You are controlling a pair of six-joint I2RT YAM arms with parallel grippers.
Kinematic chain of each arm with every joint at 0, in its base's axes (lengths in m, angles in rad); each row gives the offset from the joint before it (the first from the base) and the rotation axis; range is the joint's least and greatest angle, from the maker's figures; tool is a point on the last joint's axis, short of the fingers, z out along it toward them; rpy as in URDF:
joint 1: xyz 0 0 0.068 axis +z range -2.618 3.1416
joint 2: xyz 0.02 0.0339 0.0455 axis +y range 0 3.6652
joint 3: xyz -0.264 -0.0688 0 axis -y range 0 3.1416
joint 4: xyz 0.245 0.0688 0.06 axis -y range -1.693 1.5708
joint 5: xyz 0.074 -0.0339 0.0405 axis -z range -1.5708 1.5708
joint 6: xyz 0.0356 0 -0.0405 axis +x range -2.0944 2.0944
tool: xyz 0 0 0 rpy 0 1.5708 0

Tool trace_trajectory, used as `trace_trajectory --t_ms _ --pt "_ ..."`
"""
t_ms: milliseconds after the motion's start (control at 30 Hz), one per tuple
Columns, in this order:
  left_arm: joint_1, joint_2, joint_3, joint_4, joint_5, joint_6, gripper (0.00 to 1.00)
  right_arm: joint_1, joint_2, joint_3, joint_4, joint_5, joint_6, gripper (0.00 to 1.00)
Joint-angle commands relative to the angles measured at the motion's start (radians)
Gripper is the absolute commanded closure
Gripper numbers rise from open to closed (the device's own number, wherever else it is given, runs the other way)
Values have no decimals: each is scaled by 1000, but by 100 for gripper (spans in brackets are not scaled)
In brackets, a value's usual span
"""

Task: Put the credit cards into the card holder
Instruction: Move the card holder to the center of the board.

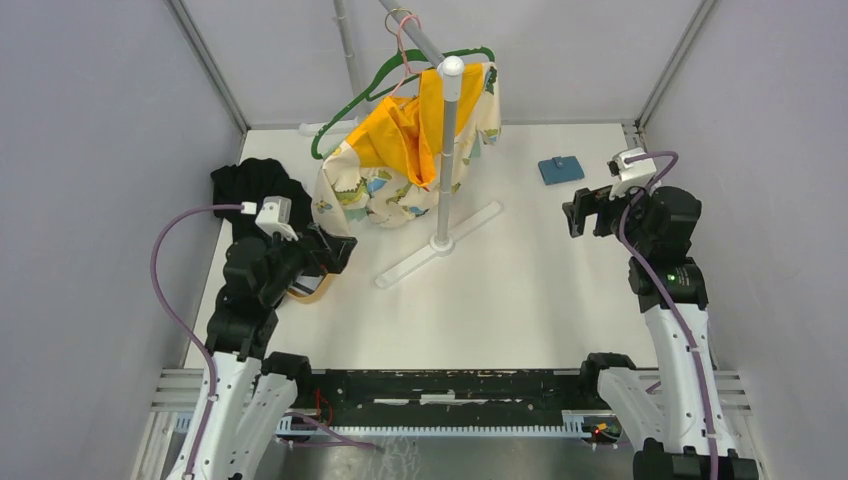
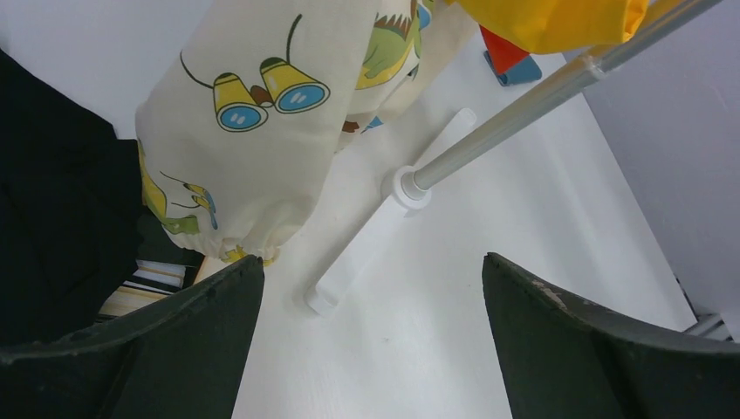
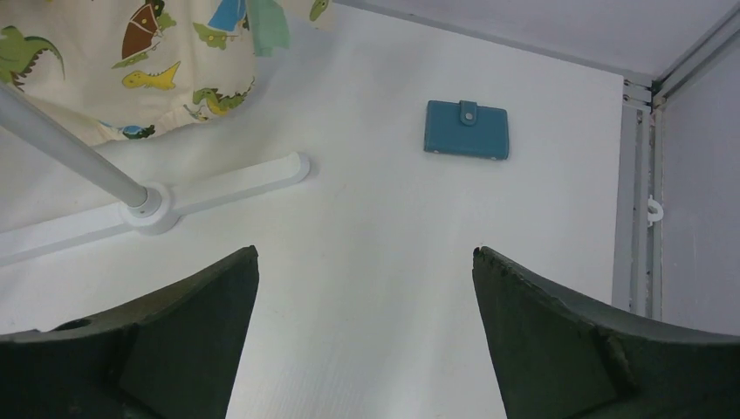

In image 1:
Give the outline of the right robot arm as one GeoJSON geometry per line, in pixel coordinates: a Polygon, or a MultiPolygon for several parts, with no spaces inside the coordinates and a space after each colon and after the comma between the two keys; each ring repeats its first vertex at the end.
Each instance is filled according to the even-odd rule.
{"type": "Polygon", "coordinates": [[[755,460],[738,451],[724,415],[709,348],[708,293],[688,252],[702,203],[677,187],[578,190],[563,205],[569,233],[596,218],[597,237],[628,250],[628,282],[657,358],[659,383],[642,385],[625,354],[593,353],[581,366],[580,400],[608,405],[634,448],[636,479],[757,479],[755,460]]]}

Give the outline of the yellow box of cards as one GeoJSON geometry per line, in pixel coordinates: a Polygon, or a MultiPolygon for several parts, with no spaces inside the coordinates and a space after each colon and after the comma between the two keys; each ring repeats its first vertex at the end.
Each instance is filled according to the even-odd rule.
{"type": "Polygon", "coordinates": [[[335,274],[320,277],[302,275],[287,289],[287,295],[301,304],[315,303],[326,293],[335,277],[335,274]]]}

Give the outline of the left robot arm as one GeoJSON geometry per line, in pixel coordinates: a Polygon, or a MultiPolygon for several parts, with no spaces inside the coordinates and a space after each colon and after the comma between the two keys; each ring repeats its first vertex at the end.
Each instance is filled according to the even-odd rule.
{"type": "Polygon", "coordinates": [[[251,479],[283,414],[314,394],[307,357],[271,352],[277,307],[303,275],[340,274],[357,241],[313,225],[296,240],[245,237],[226,251],[200,395],[171,479],[251,479]]]}

